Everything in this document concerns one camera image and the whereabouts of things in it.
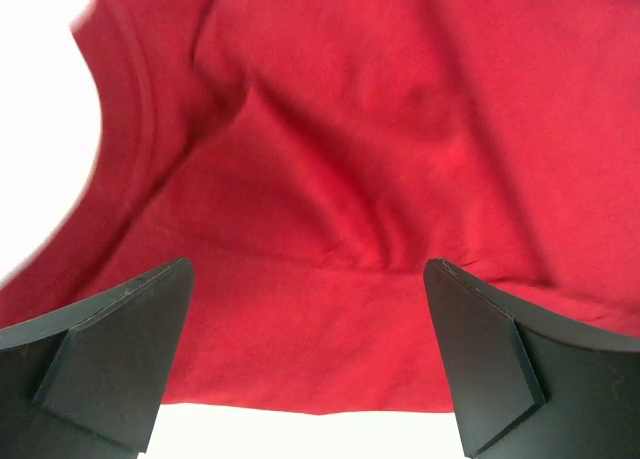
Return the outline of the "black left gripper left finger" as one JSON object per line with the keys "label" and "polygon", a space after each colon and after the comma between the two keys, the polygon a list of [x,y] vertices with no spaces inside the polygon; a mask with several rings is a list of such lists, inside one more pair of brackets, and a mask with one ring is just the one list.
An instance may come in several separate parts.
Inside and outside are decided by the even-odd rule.
{"label": "black left gripper left finger", "polygon": [[2,329],[2,458],[146,452],[193,286],[178,259]]}

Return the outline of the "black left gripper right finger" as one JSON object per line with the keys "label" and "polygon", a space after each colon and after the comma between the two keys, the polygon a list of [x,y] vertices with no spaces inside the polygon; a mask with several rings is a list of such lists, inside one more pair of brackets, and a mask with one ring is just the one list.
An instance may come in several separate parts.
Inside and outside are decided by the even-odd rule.
{"label": "black left gripper right finger", "polygon": [[638,339],[442,259],[427,262],[424,284],[466,457],[638,457]]}

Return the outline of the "red polo t shirt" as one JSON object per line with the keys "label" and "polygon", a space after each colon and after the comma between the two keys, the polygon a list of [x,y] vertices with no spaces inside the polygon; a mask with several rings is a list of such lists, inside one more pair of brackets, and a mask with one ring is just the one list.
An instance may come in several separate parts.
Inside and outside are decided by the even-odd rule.
{"label": "red polo t shirt", "polygon": [[178,257],[169,403],[447,412],[443,258],[639,332],[639,0],[95,0],[84,199],[11,325]]}

